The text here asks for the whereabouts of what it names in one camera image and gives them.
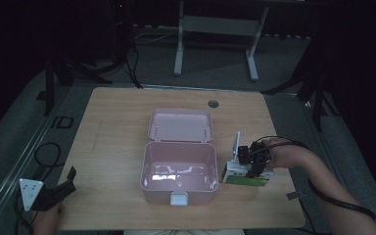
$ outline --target circular hole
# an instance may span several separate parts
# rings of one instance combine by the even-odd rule
[[[219,106],[218,101],[216,101],[216,100],[210,100],[209,101],[209,106],[211,108],[213,108],[213,109],[217,108]]]

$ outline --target metal stand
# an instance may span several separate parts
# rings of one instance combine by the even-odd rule
[[[325,62],[321,58],[322,55],[319,54],[316,45],[313,45],[313,41],[311,41],[301,60],[298,62],[290,80],[272,89],[260,91],[261,94],[274,95],[292,85],[302,82],[303,86],[298,92],[298,99],[307,102],[312,94],[315,93],[313,123],[319,131],[322,130],[320,117],[322,115],[323,91],[325,90],[327,76]]]
[[[247,63],[249,65],[250,79],[257,81],[259,79],[256,69],[255,52],[264,26],[264,21],[268,13],[268,7],[264,7],[259,21],[234,20],[221,18],[208,18],[197,16],[184,16],[184,1],[179,1],[179,27],[178,27],[178,47],[176,49],[175,75],[182,74],[182,59],[184,53],[183,32],[197,31],[207,33],[221,33],[231,35],[252,36],[253,45],[246,50]]]
[[[53,55],[47,59],[46,62],[46,71],[45,71],[45,114],[44,116],[48,116],[51,110],[54,107],[54,74],[60,80],[62,85],[72,85],[74,79],[71,75],[70,68],[74,68],[76,71],[81,72],[86,77],[105,84],[111,84],[112,82],[106,80],[105,78],[99,76],[94,71],[89,70],[85,66],[81,65],[80,63],[70,59],[66,56],[61,55]]]

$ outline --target gray carpet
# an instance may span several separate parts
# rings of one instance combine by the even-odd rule
[[[139,37],[138,41],[152,38]],[[272,88],[289,79],[308,41],[289,38],[264,37],[256,53],[260,80],[249,80],[244,46],[229,47],[212,43],[198,44],[195,40],[186,42],[182,75],[173,75],[176,52],[174,36],[153,43],[137,44],[139,52],[137,77],[146,87],[190,87],[223,90],[248,90],[259,92]],[[136,54],[129,53],[133,65]],[[119,68],[103,74],[114,81],[112,86],[132,87],[127,68]],[[44,143],[60,144],[60,161],[68,156],[73,137],[78,129],[87,101],[94,87],[100,86],[91,80],[79,78],[73,87],[57,85],[57,105],[52,114],[44,117],[45,104],[35,100],[44,89],[44,76],[39,75],[25,88],[11,109],[0,122],[0,234],[14,233],[15,215],[12,209],[13,192],[17,189],[19,177],[31,176],[36,163],[31,159],[33,151]],[[311,122],[311,108],[301,103],[293,94],[300,85],[288,88],[281,94],[266,96],[267,106],[279,135],[288,136],[308,144],[330,166],[343,184],[362,204],[376,212],[376,184],[344,122],[326,110],[322,117],[323,132],[315,130]],[[54,128],[56,117],[73,118],[69,129]],[[40,151],[43,159],[53,159],[56,151],[49,147]],[[11,173],[17,165],[25,163],[22,170]],[[55,185],[61,169],[48,179]],[[306,194],[303,204],[308,210],[317,231],[328,232],[320,208],[306,185],[306,176],[299,169],[291,169],[296,188]],[[110,234],[109,231],[76,231],[59,234]],[[304,234],[294,229],[257,229],[248,234]]]

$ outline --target dark background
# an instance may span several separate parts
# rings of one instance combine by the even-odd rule
[[[186,11],[194,14],[247,19],[258,19],[255,12],[262,6],[238,1],[230,7],[218,2],[211,8],[204,1],[186,2]],[[326,89],[376,179],[376,1],[267,2],[271,9],[263,33],[312,38],[326,68]],[[77,7],[86,3],[0,2],[0,118],[43,71],[54,46],[78,61],[92,61],[91,52],[100,43],[89,35],[89,22],[77,14]],[[139,26],[177,25],[174,0],[137,0],[128,9]],[[113,40],[109,34],[105,37]]]

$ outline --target black cable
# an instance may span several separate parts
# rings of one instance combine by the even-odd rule
[[[129,70],[128,75],[130,76],[130,79],[132,80],[133,84],[137,88],[143,89],[142,85],[139,83],[139,81],[137,80],[137,77],[136,77],[136,66],[137,66],[137,63],[139,61],[139,53],[138,53],[138,51],[136,50],[135,47],[132,47],[132,48],[133,48],[133,52],[136,54],[136,61],[135,61],[135,64],[133,65],[133,69],[132,69],[131,66],[130,66],[130,63],[127,59],[127,56],[125,57],[126,66],[127,66],[127,69]]]
[[[267,139],[267,138],[279,138],[279,139],[285,139],[285,140],[292,141],[291,139],[289,139],[287,137],[283,137],[283,136],[279,136],[279,135],[266,135],[266,136],[263,136],[260,139],[256,140],[256,142],[261,141],[263,139]]]
[[[263,152],[265,150],[269,150],[269,149],[272,149],[274,147],[278,147],[278,146],[285,146],[285,145],[296,145],[296,146],[300,146],[300,147],[303,147],[303,148],[306,148],[307,149],[307,145],[305,145],[304,143],[301,143],[299,141],[289,141],[289,142],[281,142],[281,143],[278,143],[278,144],[272,144],[272,145],[268,145],[264,148],[261,148],[259,150],[256,150],[254,152],[251,152],[249,155],[254,155],[256,153],[260,153],[260,152]]]
[[[320,199],[322,199],[323,201],[325,202],[328,202],[330,204],[333,204],[335,206],[338,206],[340,208],[344,208],[344,209],[348,209],[348,210],[352,210],[352,211],[355,211],[355,212],[361,212],[361,213],[364,213],[368,216],[370,216],[373,220],[375,220],[376,216],[375,216],[375,213],[367,208],[364,208],[364,207],[361,207],[361,206],[357,206],[357,205],[354,205],[354,204],[350,204],[350,203],[346,203],[346,202],[343,202],[343,201],[340,201],[340,200],[336,200],[336,199],[333,199],[333,198],[330,198],[326,195],[324,195],[323,193],[321,193],[313,184],[312,182],[310,182],[310,180],[308,179],[307,180],[308,183],[309,183],[309,187],[310,189],[313,191],[313,193],[318,196]]]
[[[32,221],[31,221],[30,224],[33,224],[33,221],[36,220],[36,218],[38,217],[38,214],[39,214],[39,211],[37,211],[37,212],[35,213],[35,216],[33,217],[33,219],[32,219]]]
[[[52,164],[44,164],[41,160],[39,160],[38,158],[38,152],[43,148],[43,147],[46,147],[46,146],[49,146],[49,145],[53,145],[57,148],[57,156],[56,156],[56,159],[54,160],[54,162]],[[53,171],[53,169],[55,167],[59,167],[59,166],[63,166],[64,164],[57,164],[57,162],[59,161],[60,159],[60,156],[61,156],[61,148],[60,148],[60,145],[58,145],[57,143],[55,142],[48,142],[48,143],[45,143],[41,146],[39,146],[35,152],[34,152],[34,159],[35,161],[41,165],[41,166],[45,166],[45,167],[48,167],[49,170],[47,171],[47,173],[45,174],[45,176],[41,179],[41,181],[45,181],[47,179],[47,177],[51,174],[51,172]]]
[[[104,66],[104,67],[101,67],[101,68],[97,68],[97,69],[94,69],[94,70],[91,70],[91,71],[96,72],[98,74],[101,74],[103,72],[111,71],[112,69],[119,67],[121,64],[122,64],[122,61],[116,59],[110,65],[107,65],[107,66]]]

